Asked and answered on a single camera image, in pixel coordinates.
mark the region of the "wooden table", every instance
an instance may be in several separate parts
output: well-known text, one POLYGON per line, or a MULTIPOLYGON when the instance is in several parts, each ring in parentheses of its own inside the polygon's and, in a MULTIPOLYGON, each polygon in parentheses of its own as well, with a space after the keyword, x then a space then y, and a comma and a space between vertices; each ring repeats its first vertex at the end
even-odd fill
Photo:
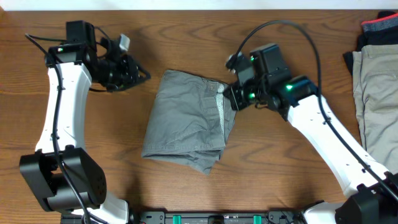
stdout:
MULTIPOLYGON (((141 159, 160 78, 182 70, 224 82, 224 67, 244 37, 274 19, 303 24, 322 58, 323 91, 333 111, 359 140, 351 75, 342 53, 353 50, 360 22, 377 11, 91 11, 5 12, 0 23, 0 222, 59 223, 45 213, 19 173, 19 158, 32 154, 44 125, 49 80, 43 54, 24 37, 65 38, 65 22, 85 20, 110 37, 131 38, 133 54, 152 80, 123 93, 88 94, 86 148, 104 169, 108 189, 138 209, 169 211, 300 208, 316 200, 341 202, 334 175, 310 143, 274 112, 254 107, 237 113, 221 161, 205 176, 168 162, 141 159)), ((244 51, 276 42, 294 75, 316 81, 311 48, 287 26, 258 32, 244 51)), ((41 42, 47 48, 51 42, 41 42)))

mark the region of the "green clamp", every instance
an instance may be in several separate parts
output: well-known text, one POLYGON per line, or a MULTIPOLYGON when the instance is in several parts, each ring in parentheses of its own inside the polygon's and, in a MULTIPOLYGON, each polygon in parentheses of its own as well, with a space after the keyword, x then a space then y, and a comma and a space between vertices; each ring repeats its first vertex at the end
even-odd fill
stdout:
POLYGON ((181 215, 173 216, 173 224, 181 224, 181 215))
POLYGON ((253 224, 261 224, 261 216, 260 215, 253 216, 253 224))

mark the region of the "folded gray pants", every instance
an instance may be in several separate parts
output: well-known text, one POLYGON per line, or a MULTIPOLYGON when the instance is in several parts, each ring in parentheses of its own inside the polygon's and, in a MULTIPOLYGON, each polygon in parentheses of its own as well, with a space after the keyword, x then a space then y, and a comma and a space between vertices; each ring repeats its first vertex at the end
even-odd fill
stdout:
POLYGON ((362 146, 398 173, 398 45, 353 52, 353 90, 362 146))
POLYGON ((235 111, 227 84, 167 70, 150 114, 141 156, 209 174, 221 158, 235 111))

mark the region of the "khaki pants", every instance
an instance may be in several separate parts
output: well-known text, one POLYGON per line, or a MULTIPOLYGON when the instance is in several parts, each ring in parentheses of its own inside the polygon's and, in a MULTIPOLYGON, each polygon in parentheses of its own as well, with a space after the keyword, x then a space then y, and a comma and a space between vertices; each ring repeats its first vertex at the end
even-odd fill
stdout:
POLYGON ((353 90, 362 146, 398 173, 398 45, 353 52, 353 90))

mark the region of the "folded clothing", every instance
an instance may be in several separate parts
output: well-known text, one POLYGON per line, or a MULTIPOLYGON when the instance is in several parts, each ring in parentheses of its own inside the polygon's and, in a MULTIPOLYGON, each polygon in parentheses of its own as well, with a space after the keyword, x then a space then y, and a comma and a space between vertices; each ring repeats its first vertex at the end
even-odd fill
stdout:
POLYGON ((362 147, 398 173, 398 45, 353 54, 353 90, 362 147))
POLYGON ((235 111, 227 84, 167 70, 150 114, 141 156, 188 165, 209 174, 221 158, 235 111))
MULTIPOLYGON (((361 23, 363 34, 358 36, 356 51, 367 45, 398 44, 398 14, 392 11, 379 12, 377 19, 361 23)), ((346 66, 353 74, 353 53, 343 54, 346 66)))

